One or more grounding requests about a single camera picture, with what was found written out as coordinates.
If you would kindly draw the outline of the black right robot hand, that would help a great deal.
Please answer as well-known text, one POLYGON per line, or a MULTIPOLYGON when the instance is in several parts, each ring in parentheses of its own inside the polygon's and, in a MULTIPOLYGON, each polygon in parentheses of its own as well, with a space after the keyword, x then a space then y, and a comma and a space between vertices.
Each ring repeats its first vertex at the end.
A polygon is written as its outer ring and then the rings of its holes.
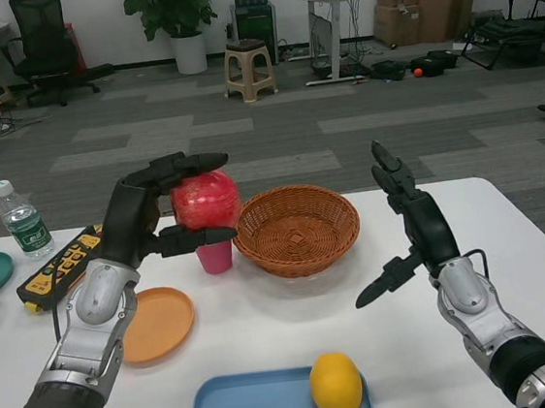
POLYGON ((406 237, 410 240, 409 255, 396 256, 383 266, 383 272, 358 296, 358 309, 371 304, 386 292, 394 292, 414 276, 419 266, 437 276, 440 266, 461 254, 453 232, 441 209, 427 191, 418 189, 411 169, 381 143, 371 143, 376 163, 371 174, 387 194, 387 203, 402 217, 406 237))

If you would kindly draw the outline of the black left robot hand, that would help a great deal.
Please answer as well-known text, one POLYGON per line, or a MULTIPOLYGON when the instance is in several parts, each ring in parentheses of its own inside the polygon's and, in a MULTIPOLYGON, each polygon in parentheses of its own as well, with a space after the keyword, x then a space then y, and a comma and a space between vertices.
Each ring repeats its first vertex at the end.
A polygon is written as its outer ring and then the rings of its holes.
POLYGON ((179 151, 159 157, 137 172, 117 181, 108 203, 100 255, 107 261, 136 270, 145 256, 191 254, 203 245, 232 240, 231 227, 202 227, 195 231, 183 225, 154 233, 160 219, 158 200, 168 196, 188 177, 222 168, 229 159, 225 152, 187 155, 179 151))

